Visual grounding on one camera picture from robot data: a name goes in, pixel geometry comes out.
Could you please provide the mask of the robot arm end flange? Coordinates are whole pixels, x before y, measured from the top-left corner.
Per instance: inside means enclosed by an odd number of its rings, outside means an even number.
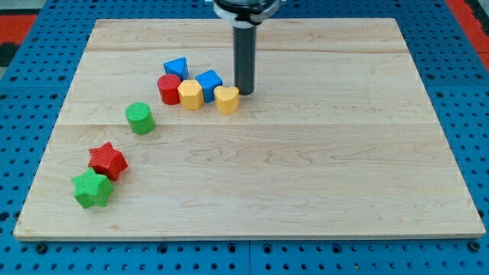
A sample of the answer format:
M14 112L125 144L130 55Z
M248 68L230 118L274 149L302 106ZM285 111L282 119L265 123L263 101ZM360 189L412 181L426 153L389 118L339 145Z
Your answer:
M281 0L214 0L216 15L236 28L251 28L275 14Z

